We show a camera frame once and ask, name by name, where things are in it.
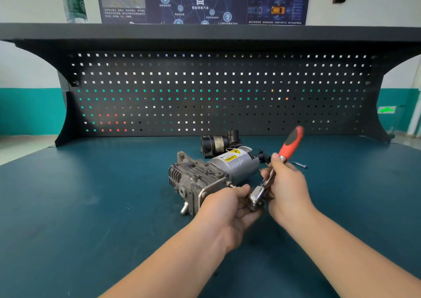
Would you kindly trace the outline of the person's left hand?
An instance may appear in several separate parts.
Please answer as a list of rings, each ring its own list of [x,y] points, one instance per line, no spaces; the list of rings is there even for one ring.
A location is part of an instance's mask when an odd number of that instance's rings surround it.
[[[251,211],[246,199],[231,201],[227,187],[207,196],[193,221],[227,254],[240,246],[245,231],[262,213]]]

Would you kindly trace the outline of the person's right hand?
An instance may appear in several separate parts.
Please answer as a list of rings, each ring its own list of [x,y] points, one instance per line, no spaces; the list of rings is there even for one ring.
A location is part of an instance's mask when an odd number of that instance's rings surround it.
[[[271,161],[281,160],[274,153]],[[311,201],[303,173],[292,164],[290,169],[289,176],[282,182],[272,184],[267,194],[270,215],[285,229],[294,226],[302,218],[311,217],[317,211]]]

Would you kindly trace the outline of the red-handled ratchet wrench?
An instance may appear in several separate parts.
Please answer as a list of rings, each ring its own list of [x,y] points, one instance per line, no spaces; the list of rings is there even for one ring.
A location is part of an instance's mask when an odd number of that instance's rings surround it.
[[[302,126],[297,126],[287,137],[286,141],[283,143],[278,155],[282,163],[286,163],[289,158],[294,154],[300,142],[304,136],[304,128]],[[260,185],[251,191],[248,199],[249,208],[251,211],[256,211],[262,206],[264,206],[264,200],[267,194],[267,191],[270,189],[272,183],[276,177],[276,172],[271,169],[270,175],[267,179],[263,180]]]

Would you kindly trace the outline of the person's right forearm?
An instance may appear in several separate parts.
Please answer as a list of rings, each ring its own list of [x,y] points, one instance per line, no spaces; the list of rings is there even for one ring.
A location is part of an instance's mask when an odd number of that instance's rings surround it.
[[[311,208],[282,226],[341,298],[421,298],[421,280]]]

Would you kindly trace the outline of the person's left forearm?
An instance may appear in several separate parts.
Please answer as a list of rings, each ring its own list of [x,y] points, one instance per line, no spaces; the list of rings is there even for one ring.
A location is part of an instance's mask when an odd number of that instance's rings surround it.
[[[192,221],[99,298],[197,298],[225,256]]]

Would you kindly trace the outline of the grey metal air compressor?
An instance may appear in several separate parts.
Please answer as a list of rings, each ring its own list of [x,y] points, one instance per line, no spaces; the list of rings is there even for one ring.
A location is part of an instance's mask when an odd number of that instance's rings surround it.
[[[260,163],[268,163],[263,151],[254,154],[247,146],[229,148],[227,152],[206,161],[177,153],[176,163],[169,167],[169,183],[184,200],[182,215],[195,216],[205,198],[223,188],[240,186],[258,173]]]

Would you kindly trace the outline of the small black motor part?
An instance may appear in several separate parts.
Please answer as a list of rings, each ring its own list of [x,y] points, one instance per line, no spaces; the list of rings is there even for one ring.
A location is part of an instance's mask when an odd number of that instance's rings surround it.
[[[217,157],[242,146],[238,130],[230,130],[224,136],[203,135],[200,137],[201,153],[205,159]]]

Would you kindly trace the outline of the black pegboard workbench hutch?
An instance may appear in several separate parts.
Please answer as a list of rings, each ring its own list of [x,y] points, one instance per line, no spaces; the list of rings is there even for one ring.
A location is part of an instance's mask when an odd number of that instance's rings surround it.
[[[82,137],[366,136],[384,75],[421,54],[421,28],[1,23],[0,41],[69,84],[56,141]]]

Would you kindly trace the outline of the clear plastic water bottle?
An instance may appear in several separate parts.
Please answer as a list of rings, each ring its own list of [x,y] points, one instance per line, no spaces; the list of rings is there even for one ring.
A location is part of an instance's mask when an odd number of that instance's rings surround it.
[[[84,0],[62,0],[62,2],[67,23],[88,23]]]

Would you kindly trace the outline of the white wall pipe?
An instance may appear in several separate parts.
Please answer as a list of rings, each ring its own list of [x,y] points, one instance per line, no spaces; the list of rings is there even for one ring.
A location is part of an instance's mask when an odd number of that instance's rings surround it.
[[[414,107],[413,115],[411,117],[406,137],[414,138],[419,134],[419,128],[421,128],[421,88],[418,89],[419,95]]]

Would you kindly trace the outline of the dark blue wall poster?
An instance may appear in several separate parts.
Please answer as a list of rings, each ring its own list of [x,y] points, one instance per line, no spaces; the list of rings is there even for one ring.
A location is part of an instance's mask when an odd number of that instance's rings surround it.
[[[304,25],[309,0],[98,0],[105,24]]]

